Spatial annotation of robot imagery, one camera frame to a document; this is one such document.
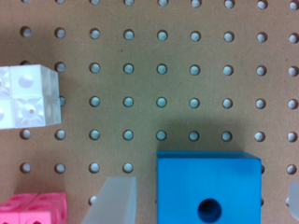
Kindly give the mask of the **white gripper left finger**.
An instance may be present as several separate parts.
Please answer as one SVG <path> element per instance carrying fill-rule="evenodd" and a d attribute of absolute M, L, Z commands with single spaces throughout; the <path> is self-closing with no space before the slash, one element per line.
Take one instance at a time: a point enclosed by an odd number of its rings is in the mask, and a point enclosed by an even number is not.
<path fill-rule="evenodd" d="M 81 224 L 135 224 L 136 177 L 109 177 Z"/>

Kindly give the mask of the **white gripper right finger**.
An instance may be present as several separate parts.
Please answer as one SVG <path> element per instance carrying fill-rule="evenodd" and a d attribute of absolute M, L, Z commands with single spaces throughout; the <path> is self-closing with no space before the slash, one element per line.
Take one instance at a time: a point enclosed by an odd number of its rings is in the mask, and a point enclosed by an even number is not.
<path fill-rule="evenodd" d="M 295 219 L 299 219 L 299 183 L 292 181 L 289 187 L 289 208 Z"/>

